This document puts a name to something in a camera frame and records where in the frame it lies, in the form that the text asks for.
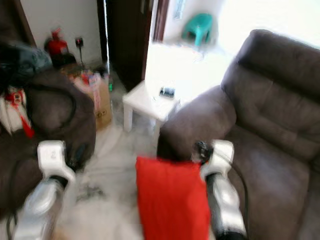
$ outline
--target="small table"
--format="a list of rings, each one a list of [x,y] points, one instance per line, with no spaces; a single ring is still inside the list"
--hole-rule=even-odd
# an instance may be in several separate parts
[[[175,98],[159,96],[159,92],[160,89],[147,86],[146,82],[142,81],[138,86],[136,86],[122,98],[124,130],[126,132],[130,132],[132,129],[133,111],[153,118],[156,121],[153,134],[153,143],[155,145],[158,143],[160,127],[167,120],[169,113],[174,110],[180,102]]]

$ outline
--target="teal stool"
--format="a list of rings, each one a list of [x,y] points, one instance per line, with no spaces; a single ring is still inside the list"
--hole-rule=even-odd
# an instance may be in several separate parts
[[[200,13],[194,16],[184,27],[182,38],[186,39],[189,33],[195,34],[195,45],[199,47],[205,36],[205,42],[210,39],[213,17],[207,13]]]

